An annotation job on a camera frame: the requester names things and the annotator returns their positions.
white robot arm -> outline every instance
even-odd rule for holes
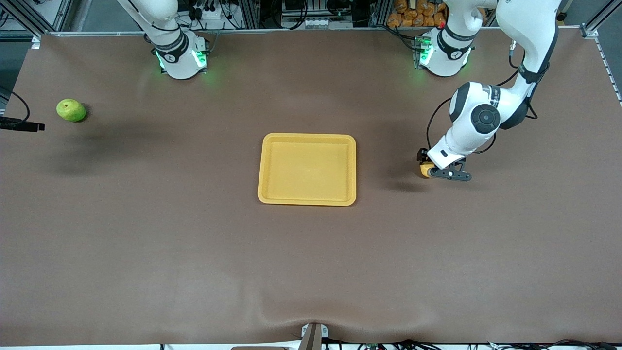
[[[449,18],[443,29],[433,28],[431,50],[421,55],[419,64],[439,77],[450,77],[467,63],[471,43],[480,31],[483,18],[478,8],[493,9],[498,0],[445,0]]]
[[[188,79],[207,66],[206,42],[175,21],[176,0],[117,0],[155,46],[162,68],[175,79]]]
[[[516,82],[511,88],[469,82],[453,94],[449,106],[452,127],[435,146],[424,151],[427,154],[420,155],[422,171],[426,171],[424,175],[470,180],[470,175],[461,174],[459,169],[456,172],[453,165],[485,144],[499,128],[509,129],[523,121],[532,94],[549,68],[550,55],[557,42],[555,16],[560,2],[499,2],[496,13],[501,30],[525,49]],[[424,169],[426,160],[433,164],[429,163]]]

yellow tray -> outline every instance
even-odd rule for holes
[[[266,135],[257,196],[268,204],[351,205],[356,200],[354,138],[330,134]]]

table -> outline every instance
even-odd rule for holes
[[[561,30],[540,119],[470,156],[471,182],[413,172],[434,108],[508,77],[508,44],[482,31],[438,78],[385,32],[222,35],[175,81],[141,37],[44,37],[15,91],[46,130],[0,133],[0,344],[283,341],[308,321],[356,342],[620,341],[622,109],[594,41]],[[89,119],[55,115],[68,97]],[[356,203],[260,203],[271,132],[352,135]]]

metal frame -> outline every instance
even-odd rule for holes
[[[54,31],[52,25],[24,0],[2,0],[1,4],[5,11],[35,37],[41,38]]]
[[[239,0],[245,29],[259,28],[259,5],[254,0]]]
[[[0,41],[25,42],[30,41],[33,36],[41,38],[49,32],[61,31],[74,4],[75,0],[61,0],[51,24],[25,0],[0,0],[0,6],[24,28],[23,31],[0,31]]]
[[[594,39],[598,36],[597,29],[604,23],[609,16],[622,5],[622,0],[609,0],[607,3],[590,19],[581,25],[581,32],[586,39]]]
[[[371,26],[375,24],[386,25],[389,15],[393,11],[393,0],[378,0],[376,2],[376,10],[372,13],[369,19]]]
[[[572,2],[574,0],[568,0],[568,2],[566,2],[566,5],[564,5],[564,8],[560,11],[561,13],[566,13],[568,12],[568,9],[570,8],[570,5],[572,5]]]

metal bracket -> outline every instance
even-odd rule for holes
[[[322,350],[322,338],[328,338],[328,327],[307,323],[302,327],[302,340],[298,350]]]
[[[427,155],[427,151],[427,149],[422,148],[417,153],[417,161],[419,162],[423,176],[465,182],[471,181],[471,173],[464,171],[465,159],[449,164],[447,169],[439,169],[432,163]]]
[[[32,45],[30,45],[31,49],[39,50],[41,48],[41,39],[39,39],[38,37],[32,37],[32,40],[30,42],[32,43]]]
[[[589,32],[585,27],[585,23],[581,24],[581,35],[584,39],[596,39],[598,37],[598,31],[594,30],[593,32]]]

